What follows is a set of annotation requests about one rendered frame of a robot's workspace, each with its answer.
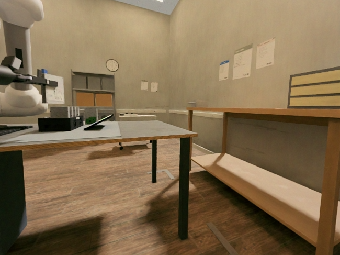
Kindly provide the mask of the white hard drive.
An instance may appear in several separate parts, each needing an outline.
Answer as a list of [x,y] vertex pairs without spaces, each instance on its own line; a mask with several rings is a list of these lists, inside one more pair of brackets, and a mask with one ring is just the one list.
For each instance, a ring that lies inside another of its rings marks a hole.
[[64,86],[63,86],[63,77],[40,73],[40,77],[57,81],[58,87],[55,86],[43,86],[41,84],[41,97],[43,104],[64,104]]

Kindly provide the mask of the grey flat mat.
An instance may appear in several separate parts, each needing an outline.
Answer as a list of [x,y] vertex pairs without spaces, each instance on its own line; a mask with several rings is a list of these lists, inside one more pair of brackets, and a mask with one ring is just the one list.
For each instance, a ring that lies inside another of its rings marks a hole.
[[0,142],[4,143],[21,143],[21,142],[37,142],[37,141],[55,141],[55,140],[71,140],[71,139],[88,139],[88,138],[105,138],[105,137],[121,137],[118,122],[101,122],[86,130],[84,128],[91,124],[85,124],[71,131],[34,131],[13,139]]

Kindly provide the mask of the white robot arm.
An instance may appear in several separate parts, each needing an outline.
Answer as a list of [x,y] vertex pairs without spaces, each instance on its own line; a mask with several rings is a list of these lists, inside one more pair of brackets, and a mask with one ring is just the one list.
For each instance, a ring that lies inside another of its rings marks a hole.
[[[1,65],[11,71],[32,75],[30,28],[44,18],[41,0],[0,0],[7,56]],[[0,117],[26,117],[43,114],[48,104],[31,84],[11,83],[0,93]]]

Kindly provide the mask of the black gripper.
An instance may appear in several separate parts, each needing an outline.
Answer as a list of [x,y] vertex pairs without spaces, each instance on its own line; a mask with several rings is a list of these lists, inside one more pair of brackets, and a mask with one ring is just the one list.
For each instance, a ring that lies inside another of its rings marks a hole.
[[[36,83],[37,84],[36,84]],[[25,83],[25,84],[35,84],[43,86],[55,86],[58,87],[57,81],[47,80],[41,77],[25,75],[18,72],[12,72],[7,66],[0,65],[0,85],[10,85],[10,83]]]

